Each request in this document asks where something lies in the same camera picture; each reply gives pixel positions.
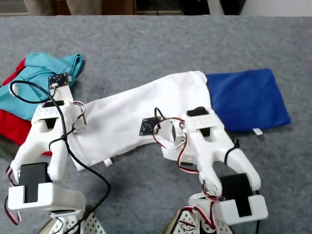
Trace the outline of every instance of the wire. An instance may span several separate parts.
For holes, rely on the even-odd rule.
[[[154,116],[155,118],[157,118],[157,112],[160,114],[160,116],[165,119],[166,117],[162,114],[162,112],[160,111],[160,109],[158,107],[155,107],[154,109]]]
[[[179,223],[183,223],[183,224],[188,225],[188,226],[191,226],[191,227],[193,227],[193,228],[196,227],[196,225],[194,225],[193,223],[189,223],[189,222],[186,222],[186,221],[184,221],[184,220],[180,220]]]
[[[15,97],[17,97],[19,100],[22,100],[22,101],[27,102],[27,103],[30,103],[30,104],[41,104],[41,103],[45,103],[45,102],[47,102],[47,101],[50,100],[49,97],[46,98],[45,100],[40,100],[40,101],[29,101],[29,100],[26,100],[26,99],[22,98],[21,96],[17,95],[17,94],[13,91],[13,87],[12,87],[12,86],[13,86],[13,84],[15,84],[15,83],[23,83],[23,82],[22,82],[22,80],[15,80],[15,81],[11,82],[11,84],[10,84],[10,91],[11,91],[11,93],[12,93]],[[54,97],[54,95],[56,94],[56,92],[57,92],[57,88],[55,87],[55,88],[54,88],[54,92],[53,92],[53,94],[52,94],[52,97]]]
[[[209,211],[209,216],[210,216],[210,220],[208,219],[208,217],[205,215],[205,213],[198,207],[198,206],[185,206],[182,211],[189,211],[189,212],[193,212],[193,211],[197,211],[199,212],[199,214],[202,216],[202,218],[205,220],[205,222],[209,225],[210,228],[212,229],[216,229],[215,226],[215,222],[214,222],[214,216],[213,216],[213,205],[214,205],[214,201],[212,201],[210,203],[210,211]]]
[[[259,190],[257,190],[255,193],[256,193],[257,195],[260,195]],[[260,229],[260,220],[257,221],[257,226],[256,226],[256,228],[255,228],[255,234],[259,234],[259,229]]]
[[[178,118],[178,117],[171,117],[171,118],[164,118],[163,120],[159,121],[158,124],[162,123],[163,121],[170,120],[170,119],[176,119],[176,120],[180,120],[180,121],[183,121],[183,122],[184,122],[184,120],[181,119],[181,118]],[[156,136],[155,136],[155,129],[156,129],[156,126],[157,126],[157,125],[155,125],[155,126],[154,126],[154,129],[153,129],[153,138],[154,138],[154,140],[157,142],[158,145],[160,145],[160,146],[162,146],[162,147],[164,147],[164,148],[166,149],[167,147],[164,146],[163,144],[161,144],[161,143],[156,139]]]
[[[8,198],[9,196],[6,197],[5,201],[4,201],[4,210],[5,210],[5,213],[6,215],[10,218],[10,220],[12,221],[12,223],[14,223],[15,225],[19,225],[20,222],[21,222],[21,216],[20,216],[20,212],[18,211],[17,212],[17,216],[18,216],[18,219],[16,220],[14,218],[14,215],[11,213],[11,211],[9,210],[8,208]]]
[[[179,156],[177,157],[176,164],[180,168],[180,170],[182,170],[184,172],[187,172],[187,173],[190,173],[190,174],[198,174],[199,173],[198,170],[189,169],[189,168],[185,168],[185,167],[181,166],[181,159],[182,159],[182,155],[183,155],[183,153],[184,153],[184,151],[186,149],[186,146],[187,146],[187,136],[185,135],[185,143],[184,143],[184,146],[183,146],[182,150],[179,153]]]
[[[207,197],[208,199],[212,200],[212,201],[219,201],[219,198],[216,196],[211,196],[209,195],[206,191],[205,191],[205,181],[203,182],[203,186],[202,186],[202,191],[203,194],[205,195],[205,197]]]
[[[86,106],[85,106],[84,103],[81,102],[81,101],[73,101],[73,104],[79,104],[79,105],[81,105],[81,106],[83,107],[81,115],[79,115],[79,116],[77,117],[77,120],[78,120],[78,119],[80,119],[80,118],[84,115],[84,113],[85,113],[85,111],[86,111]]]
[[[158,119],[157,112],[159,112],[160,116],[161,116],[163,119],[166,118],[166,117],[162,114],[162,112],[160,111],[160,109],[159,109],[158,107],[155,107],[155,109],[154,109],[154,117],[155,117],[156,119]]]
[[[55,233],[51,233],[51,234],[57,234],[57,233],[59,233],[61,230],[62,230],[62,228],[63,228],[63,226],[64,226],[64,223],[63,223],[63,221],[60,219],[60,218],[58,218],[58,217],[55,217],[58,221],[60,221],[61,223],[62,223],[62,226],[60,227],[60,229],[57,231],[57,232],[55,232]]]
[[[237,139],[236,142],[234,143],[234,146],[233,146],[232,148],[230,148],[230,149],[226,152],[226,154],[225,154],[225,156],[224,156],[224,164],[225,164],[225,165],[228,165],[228,156],[229,156],[229,153],[230,153],[231,151],[235,150],[235,149],[238,149],[239,147],[240,147],[240,145],[239,145],[239,140]]]
[[[69,134],[69,132],[66,131],[66,125],[65,125],[65,119],[64,119],[64,115],[63,115],[63,112],[62,110],[60,109],[60,107],[57,105],[56,101],[54,100],[54,98],[44,89],[42,88],[40,85],[37,85],[36,83],[33,83],[33,82],[29,82],[29,81],[25,81],[25,80],[15,80],[13,82],[11,82],[10,84],[10,91],[13,93],[13,95],[15,95],[16,97],[20,98],[21,100],[24,100],[25,102],[27,103],[30,103],[30,101],[28,100],[25,100],[19,96],[17,96],[13,89],[12,89],[12,85],[14,83],[23,83],[23,84],[28,84],[28,85],[31,85],[31,86],[34,86],[38,89],[40,89],[41,91],[43,91],[48,97],[49,99],[53,102],[54,106],[56,107],[56,109],[58,110],[59,112],[59,115],[60,115],[60,119],[61,119],[61,122],[62,122],[62,127],[63,127],[63,136],[59,139],[56,139],[56,140],[63,140],[66,144],[66,148],[67,148],[67,151],[69,153],[69,155],[80,165],[82,166],[84,169],[90,171],[91,173],[95,174],[97,177],[99,177],[101,180],[103,180],[107,186],[107,191],[105,193],[105,195],[103,196],[102,199],[100,199],[100,201],[91,209],[91,213],[94,212],[94,210],[96,208],[98,208],[102,203],[103,201],[108,197],[110,191],[111,191],[111,185],[110,183],[108,182],[108,180],[106,178],[104,178],[100,173],[98,173],[97,171],[93,170],[92,168],[86,166],[85,164],[83,164],[76,156],[75,154],[71,151],[70,147],[69,147],[69,144],[68,144],[68,141],[67,141],[67,136]],[[68,234],[70,231],[72,231],[77,225],[80,225],[80,223],[82,223],[88,216],[87,215],[84,215],[82,217],[82,219],[80,219],[75,225],[73,225],[70,229],[68,229],[66,232],[64,232],[63,234]]]

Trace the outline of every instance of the red cloth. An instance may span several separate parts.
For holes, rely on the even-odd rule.
[[[10,83],[24,68],[25,59],[19,63],[15,72],[3,82],[3,85]],[[28,136],[31,128],[31,122],[17,117],[7,111],[0,110],[0,126],[0,135],[3,135],[20,146],[25,142]],[[44,155],[50,156],[51,153],[46,152]]]

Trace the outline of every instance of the teal cloth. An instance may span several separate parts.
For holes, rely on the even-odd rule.
[[[25,60],[25,68],[14,80],[27,80],[42,86],[49,91],[48,77],[67,72],[72,76],[69,86],[72,86],[83,66],[80,54],[56,58],[46,53],[30,53]],[[31,120],[36,110],[36,104],[29,104],[14,97],[9,92],[7,84],[0,88],[0,109],[10,112],[20,118]],[[16,84],[18,95],[26,100],[39,101],[47,96],[36,87],[27,84]]]

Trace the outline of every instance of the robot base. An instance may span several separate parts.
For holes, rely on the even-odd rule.
[[[196,227],[188,227],[180,221],[187,221]],[[231,228],[221,221],[215,221],[216,230],[211,229],[204,219],[200,223],[196,222],[189,211],[178,210],[163,234],[233,234]]]
[[[72,223],[72,220],[69,220],[68,218],[65,219],[63,217],[60,217],[60,219],[63,222],[63,227],[62,222],[57,220],[53,227],[51,228],[49,234],[62,234],[68,229],[72,227],[74,223]],[[81,223],[81,228],[80,228],[80,233],[79,234],[105,234],[106,232],[104,231],[103,227],[99,223],[98,219],[94,215],[94,213],[91,213],[89,217],[86,219],[86,221]]]

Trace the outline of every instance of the black wire bundle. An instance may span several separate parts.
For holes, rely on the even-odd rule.
[[[31,85],[31,86],[34,86],[38,89],[40,89],[42,92],[44,92],[44,94],[47,95],[48,98],[46,98],[45,100],[42,100],[42,101],[29,101],[29,100],[26,100],[26,99],[23,99],[22,97],[20,97],[19,95],[15,94],[14,91],[13,91],[13,84],[15,83],[21,83],[21,84],[28,84],[28,85]],[[58,110],[59,112],[59,115],[60,115],[60,119],[61,119],[61,122],[62,122],[62,127],[63,127],[63,135],[62,137],[60,137],[59,139],[56,139],[56,140],[53,140],[50,142],[49,144],[49,147],[50,145],[53,143],[53,142],[56,142],[58,140],[63,140],[65,142],[65,145],[66,145],[66,148],[67,148],[67,151],[69,153],[69,155],[80,165],[82,166],[84,169],[90,171],[91,173],[95,174],[97,177],[99,177],[101,180],[103,180],[105,182],[105,184],[107,185],[107,191],[105,193],[105,195],[103,196],[102,199],[100,199],[100,201],[91,209],[90,213],[94,212],[102,203],[103,201],[108,197],[110,191],[111,191],[111,185],[110,183],[108,182],[108,180],[106,178],[104,178],[100,173],[98,173],[97,171],[93,170],[92,168],[86,166],[85,164],[83,164],[76,156],[75,154],[71,151],[71,149],[69,148],[69,144],[68,144],[68,140],[67,140],[67,136],[73,131],[73,129],[69,132],[67,132],[66,130],[66,126],[65,126],[65,119],[64,119],[64,115],[63,115],[63,112],[62,110],[60,109],[60,107],[57,105],[56,101],[54,100],[53,96],[56,92],[56,89],[54,91],[54,94],[53,95],[50,95],[44,88],[42,88],[40,85],[36,84],[36,83],[33,83],[33,82],[29,82],[29,81],[25,81],[25,80],[15,80],[13,82],[11,82],[10,84],[10,91],[11,93],[17,97],[18,99],[24,101],[24,102],[27,102],[27,103],[31,103],[31,104],[39,104],[39,103],[44,103],[48,100],[51,100],[52,103],[54,104],[54,106],[56,107],[56,109]],[[80,223],[82,223],[83,221],[85,221],[87,219],[87,215],[84,216],[82,219],[80,219],[75,225],[73,225],[70,229],[68,229],[66,232],[64,232],[64,234],[68,234],[70,231],[72,231],[77,225],[80,225]]]

